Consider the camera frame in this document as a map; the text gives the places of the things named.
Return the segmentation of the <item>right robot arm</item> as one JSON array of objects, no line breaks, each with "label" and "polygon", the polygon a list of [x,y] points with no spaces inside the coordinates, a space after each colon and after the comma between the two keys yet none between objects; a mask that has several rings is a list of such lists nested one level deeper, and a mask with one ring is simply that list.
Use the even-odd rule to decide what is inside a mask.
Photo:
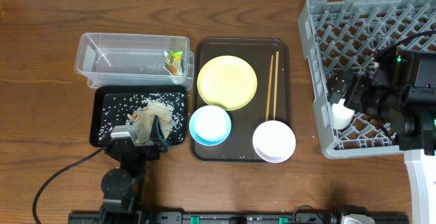
[{"label": "right robot arm", "polygon": [[340,71],[328,80],[328,100],[390,123],[411,187],[413,223],[435,222],[435,53],[376,52],[371,77]]}]

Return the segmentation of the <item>white cup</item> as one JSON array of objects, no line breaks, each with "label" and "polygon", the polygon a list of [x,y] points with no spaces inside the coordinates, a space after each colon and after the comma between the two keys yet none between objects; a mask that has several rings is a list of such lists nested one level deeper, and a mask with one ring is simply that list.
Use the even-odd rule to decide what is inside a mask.
[{"label": "white cup", "polygon": [[341,99],[339,103],[332,104],[333,129],[341,130],[349,126],[354,111],[344,106],[345,99]]}]

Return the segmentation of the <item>light blue bowl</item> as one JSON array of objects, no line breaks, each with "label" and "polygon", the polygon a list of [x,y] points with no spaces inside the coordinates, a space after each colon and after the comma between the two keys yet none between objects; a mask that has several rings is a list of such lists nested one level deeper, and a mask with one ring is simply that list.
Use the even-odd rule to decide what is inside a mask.
[{"label": "light blue bowl", "polygon": [[216,146],[230,135],[232,121],[229,114],[219,106],[202,106],[189,120],[191,137],[200,145]]}]

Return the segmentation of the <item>yellow plate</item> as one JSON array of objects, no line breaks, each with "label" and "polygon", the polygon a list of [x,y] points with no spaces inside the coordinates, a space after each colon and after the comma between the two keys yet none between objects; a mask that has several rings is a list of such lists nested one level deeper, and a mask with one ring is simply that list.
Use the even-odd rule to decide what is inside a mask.
[{"label": "yellow plate", "polygon": [[247,105],[255,96],[257,75],[240,57],[224,55],[209,60],[201,68],[197,89],[202,100],[232,111]]}]

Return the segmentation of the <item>green snack wrapper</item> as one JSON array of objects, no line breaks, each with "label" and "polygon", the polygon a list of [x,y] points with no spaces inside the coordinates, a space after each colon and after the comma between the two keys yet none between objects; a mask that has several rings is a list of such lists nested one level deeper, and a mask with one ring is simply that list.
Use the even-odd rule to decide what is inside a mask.
[{"label": "green snack wrapper", "polygon": [[164,55],[166,57],[164,62],[166,71],[173,76],[180,76],[183,72],[181,67],[183,52],[170,50],[169,52],[164,52]]}]

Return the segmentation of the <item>rice pile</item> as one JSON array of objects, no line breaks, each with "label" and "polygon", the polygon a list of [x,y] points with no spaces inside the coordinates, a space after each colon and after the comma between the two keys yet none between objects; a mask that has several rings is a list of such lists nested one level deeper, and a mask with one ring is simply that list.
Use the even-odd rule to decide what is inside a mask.
[{"label": "rice pile", "polygon": [[185,105],[181,92],[107,94],[97,109],[100,114],[90,141],[101,144],[116,126],[129,125],[136,135],[135,145],[144,146],[150,142],[153,119],[158,116],[167,143],[180,144],[185,139]]}]

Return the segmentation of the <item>white pink bowl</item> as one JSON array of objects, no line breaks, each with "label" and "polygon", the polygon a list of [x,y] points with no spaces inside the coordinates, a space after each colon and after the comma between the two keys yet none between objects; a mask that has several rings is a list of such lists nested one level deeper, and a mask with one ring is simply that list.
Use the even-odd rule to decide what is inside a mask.
[{"label": "white pink bowl", "polygon": [[266,121],[256,127],[252,144],[261,159],[269,163],[282,163],[294,154],[296,137],[285,123]]}]

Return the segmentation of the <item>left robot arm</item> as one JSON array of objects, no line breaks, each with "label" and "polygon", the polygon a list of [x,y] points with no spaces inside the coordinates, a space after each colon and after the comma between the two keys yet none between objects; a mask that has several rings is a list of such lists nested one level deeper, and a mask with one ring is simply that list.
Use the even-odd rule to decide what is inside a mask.
[{"label": "left robot arm", "polygon": [[149,142],[136,145],[137,135],[130,125],[116,126],[110,139],[102,144],[107,155],[120,162],[102,178],[104,194],[100,208],[100,223],[146,223],[147,211],[137,202],[142,197],[146,162],[160,158],[168,151],[158,116],[154,116]]}]

